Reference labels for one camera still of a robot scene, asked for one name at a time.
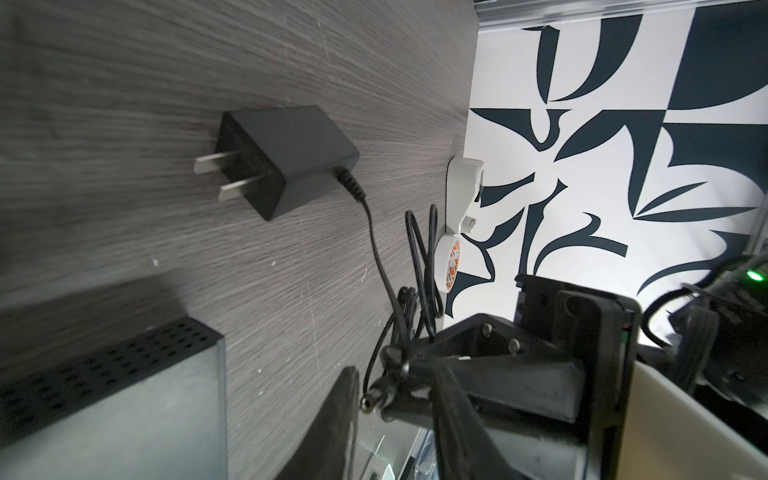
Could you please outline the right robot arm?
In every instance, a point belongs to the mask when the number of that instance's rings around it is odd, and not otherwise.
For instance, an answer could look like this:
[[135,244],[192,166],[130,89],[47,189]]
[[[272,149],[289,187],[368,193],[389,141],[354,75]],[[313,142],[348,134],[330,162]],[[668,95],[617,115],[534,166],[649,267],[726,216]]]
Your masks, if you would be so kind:
[[689,397],[700,384],[767,408],[767,258],[740,256],[649,307],[521,275],[513,320],[477,314],[420,339],[362,406],[433,431],[444,479],[613,479],[632,377],[644,363]]

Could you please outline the black network switch box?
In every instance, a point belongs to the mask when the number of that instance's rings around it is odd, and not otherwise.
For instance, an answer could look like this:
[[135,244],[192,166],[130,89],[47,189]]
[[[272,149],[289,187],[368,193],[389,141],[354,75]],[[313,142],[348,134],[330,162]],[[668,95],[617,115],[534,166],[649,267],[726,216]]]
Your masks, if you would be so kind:
[[2,384],[2,478],[226,478],[225,353],[187,317]]

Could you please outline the black power adapter with cable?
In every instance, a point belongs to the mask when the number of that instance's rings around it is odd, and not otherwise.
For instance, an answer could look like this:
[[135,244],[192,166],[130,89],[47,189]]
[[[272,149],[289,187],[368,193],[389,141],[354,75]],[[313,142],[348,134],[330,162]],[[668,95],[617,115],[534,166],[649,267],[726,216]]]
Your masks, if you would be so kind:
[[[304,206],[338,187],[372,215],[366,193],[352,170],[360,152],[341,128],[318,106],[226,111],[221,117],[215,150],[193,164],[197,175],[221,173],[227,180],[218,199],[244,198],[266,221]],[[382,258],[374,257],[393,312],[374,353],[382,355],[384,372],[373,380],[364,375],[363,412],[389,406],[405,387],[415,342],[434,338],[444,305],[434,279],[438,209],[430,207],[423,235],[412,211],[404,216],[415,273],[415,287],[396,293]]]

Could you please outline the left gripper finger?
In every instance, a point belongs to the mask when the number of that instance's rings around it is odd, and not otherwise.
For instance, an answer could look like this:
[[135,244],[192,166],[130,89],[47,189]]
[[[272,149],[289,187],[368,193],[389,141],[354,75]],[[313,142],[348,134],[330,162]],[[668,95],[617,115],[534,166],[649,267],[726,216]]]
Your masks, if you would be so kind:
[[276,479],[352,478],[359,391],[359,371],[354,366],[344,367]]

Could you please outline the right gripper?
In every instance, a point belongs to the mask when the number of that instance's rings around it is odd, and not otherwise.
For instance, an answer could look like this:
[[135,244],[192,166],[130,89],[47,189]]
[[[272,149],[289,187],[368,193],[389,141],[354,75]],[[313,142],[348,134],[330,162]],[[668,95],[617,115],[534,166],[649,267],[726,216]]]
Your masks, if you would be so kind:
[[383,417],[432,430],[442,479],[613,479],[642,320],[615,293],[517,278],[513,319],[480,313],[383,374]]

